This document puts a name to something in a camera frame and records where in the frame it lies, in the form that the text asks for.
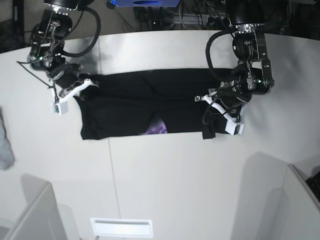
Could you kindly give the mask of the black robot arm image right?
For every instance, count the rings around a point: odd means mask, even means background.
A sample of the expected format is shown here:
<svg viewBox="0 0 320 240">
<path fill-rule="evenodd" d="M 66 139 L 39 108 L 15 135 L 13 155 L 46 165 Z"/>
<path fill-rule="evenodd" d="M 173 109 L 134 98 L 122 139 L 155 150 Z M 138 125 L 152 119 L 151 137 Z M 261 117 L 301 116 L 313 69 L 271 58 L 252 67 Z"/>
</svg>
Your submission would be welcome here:
<svg viewBox="0 0 320 240">
<path fill-rule="evenodd" d="M 248 103 L 253 95 L 266 95 L 273 88 L 271 61 L 268 57 L 262 25 L 265 16 L 259 0 L 227 0 L 226 13 L 230 26 L 213 34 L 205 48 L 209 71 L 222 86 L 215 90 L 213 99 L 222 104 L 226 112 Z M 233 35 L 232 47 L 238 65 L 229 77 L 218 74 L 211 59 L 211 46 L 219 37 Z"/>
</svg>

